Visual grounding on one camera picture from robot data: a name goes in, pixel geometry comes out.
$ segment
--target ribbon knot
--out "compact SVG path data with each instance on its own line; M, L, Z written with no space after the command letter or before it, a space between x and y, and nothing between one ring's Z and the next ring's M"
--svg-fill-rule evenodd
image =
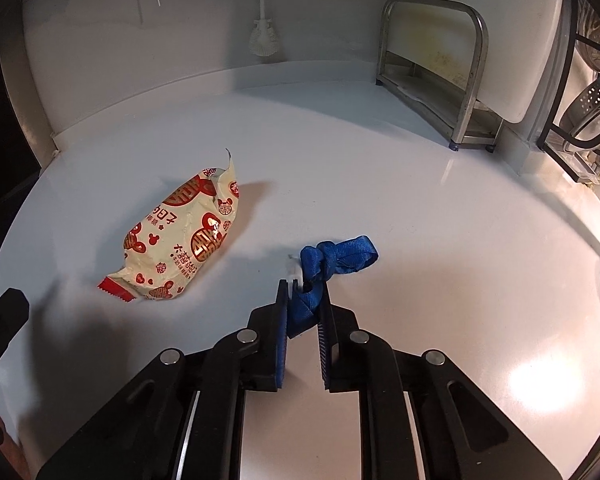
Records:
M287 311L286 331L293 338L318 323L318 306L323 286L334 274L350 274L365 269L378 259L378 252L366 236L339 244L320 242L300 251L302 290L294 289Z

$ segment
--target white table surface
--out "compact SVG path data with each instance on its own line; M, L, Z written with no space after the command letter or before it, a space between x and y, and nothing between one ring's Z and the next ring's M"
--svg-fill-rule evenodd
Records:
M497 155L448 150L372 83L155 102L83 121L98 130L43 173L0 251L0 294L20 288L32 305L0 361L0 413L34 470L163 348L198 351L244 326L289 254L361 234L380 258L335 276L334 303L396 349L446 352L565 478L576 469L600 434L590 190L532 192ZM128 229L191 175L225 167L226 148L237 220L186 292L128 304L97 290ZM323 391L314 329L289 342L283 389L248 395L242 477L359 473L357 397Z

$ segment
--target cutting board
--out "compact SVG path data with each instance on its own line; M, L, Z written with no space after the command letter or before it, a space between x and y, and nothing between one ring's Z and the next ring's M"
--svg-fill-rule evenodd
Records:
M562 0L455 0L476 9L489 33L478 92L506 121L522 120L549 57ZM475 29L463 12L398 4L392 14L389 51L411 59L464 88Z

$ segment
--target candy wrapper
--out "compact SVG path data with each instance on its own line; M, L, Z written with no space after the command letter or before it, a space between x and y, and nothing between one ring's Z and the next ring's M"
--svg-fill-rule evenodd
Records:
M99 287L125 301L179 295L222 244L238 209L234 165L201 171L125 237L125 266Z

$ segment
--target silver screw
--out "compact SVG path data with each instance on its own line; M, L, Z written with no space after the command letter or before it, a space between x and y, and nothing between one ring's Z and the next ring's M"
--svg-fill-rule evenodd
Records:
M424 358L431 363L432 365L440 366L443 365L446 361L446 357L442 352L438 352L437 350L432 350L431 352L427 352L427 355Z
M174 365L180 360L180 352L173 348L165 350L160 354L160 362L163 365Z
M258 338L258 333L251 328L244 328L238 332L237 338L241 343L253 343Z
M354 343L364 344L369 342L369 334L364 330L354 330L349 334L349 339L351 339Z

